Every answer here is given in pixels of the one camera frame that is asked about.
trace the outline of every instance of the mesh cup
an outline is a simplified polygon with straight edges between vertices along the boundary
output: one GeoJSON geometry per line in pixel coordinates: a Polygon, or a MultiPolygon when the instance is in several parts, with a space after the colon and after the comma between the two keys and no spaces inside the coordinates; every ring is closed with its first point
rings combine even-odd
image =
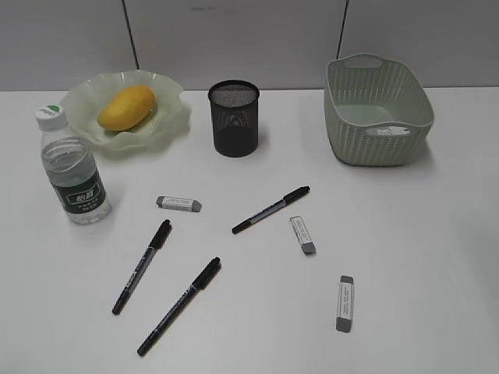
{"type": "Polygon", "coordinates": [[[252,83],[227,80],[208,91],[214,147],[228,157],[242,157],[258,146],[258,97],[252,83]]]}

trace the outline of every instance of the fruit bowl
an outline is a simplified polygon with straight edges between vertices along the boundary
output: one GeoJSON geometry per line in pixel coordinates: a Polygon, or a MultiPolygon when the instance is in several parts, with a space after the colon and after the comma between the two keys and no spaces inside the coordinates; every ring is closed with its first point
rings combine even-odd
{"type": "Polygon", "coordinates": [[[61,100],[69,127],[95,146],[107,150],[123,150],[146,146],[155,136],[174,125],[182,111],[181,86],[167,76],[144,70],[100,74],[72,88],[61,100]],[[97,117],[123,88],[148,86],[154,93],[154,107],[138,125],[115,132],[102,128],[97,117]]]}

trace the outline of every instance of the pen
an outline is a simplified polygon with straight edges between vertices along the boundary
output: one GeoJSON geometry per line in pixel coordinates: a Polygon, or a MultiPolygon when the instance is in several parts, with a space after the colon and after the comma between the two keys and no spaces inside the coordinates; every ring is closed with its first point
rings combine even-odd
{"type": "Polygon", "coordinates": [[[137,267],[133,271],[132,276],[128,280],[128,283],[126,284],[125,288],[123,289],[123,292],[120,294],[118,301],[115,304],[115,307],[112,309],[112,314],[117,316],[119,315],[119,313],[121,313],[123,307],[125,306],[130,296],[132,295],[133,290],[135,290],[135,287],[137,287],[138,283],[140,282],[140,278],[142,278],[147,267],[152,261],[154,255],[165,243],[166,237],[170,233],[171,229],[172,226],[170,225],[170,221],[164,220],[161,226],[158,228],[156,235],[153,237],[153,240],[150,241],[150,244],[147,247],[146,252],[143,254],[142,258],[137,264],[137,267]]]}
{"type": "Polygon", "coordinates": [[[139,356],[144,356],[164,333],[164,331],[172,324],[175,318],[180,314],[180,312],[186,307],[187,304],[193,299],[194,295],[197,294],[199,290],[203,290],[208,283],[214,278],[215,274],[220,269],[220,259],[215,257],[208,263],[200,275],[194,280],[194,282],[187,288],[184,295],[173,305],[166,316],[161,320],[159,325],[149,334],[147,339],[142,343],[140,348],[137,350],[139,356]]]}
{"type": "Polygon", "coordinates": [[[296,189],[295,191],[284,196],[281,200],[277,201],[275,204],[270,205],[261,212],[255,214],[251,218],[248,218],[246,221],[243,221],[234,228],[232,228],[232,233],[237,234],[242,230],[247,229],[252,224],[255,224],[259,220],[264,219],[266,216],[270,216],[273,212],[277,212],[281,208],[284,208],[286,205],[292,203],[293,201],[299,199],[300,197],[304,197],[309,191],[310,187],[308,185],[296,189]]]}

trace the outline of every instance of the yellow mango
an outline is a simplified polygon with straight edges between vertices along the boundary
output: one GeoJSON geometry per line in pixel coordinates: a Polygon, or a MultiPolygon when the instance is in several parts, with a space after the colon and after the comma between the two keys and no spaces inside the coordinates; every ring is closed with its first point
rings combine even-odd
{"type": "Polygon", "coordinates": [[[124,131],[142,121],[154,106],[154,94],[147,86],[120,90],[104,108],[97,122],[111,131],[124,131]]]}

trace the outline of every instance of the light green basket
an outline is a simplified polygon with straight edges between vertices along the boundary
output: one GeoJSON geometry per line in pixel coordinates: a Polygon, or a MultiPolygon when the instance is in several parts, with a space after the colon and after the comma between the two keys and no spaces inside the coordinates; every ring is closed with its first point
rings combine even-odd
{"type": "Polygon", "coordinates": [[[408,162],[435,119],[407,66],[368,54],[327,65],[324,113],[336,157],[366,166],[408,162]]]}

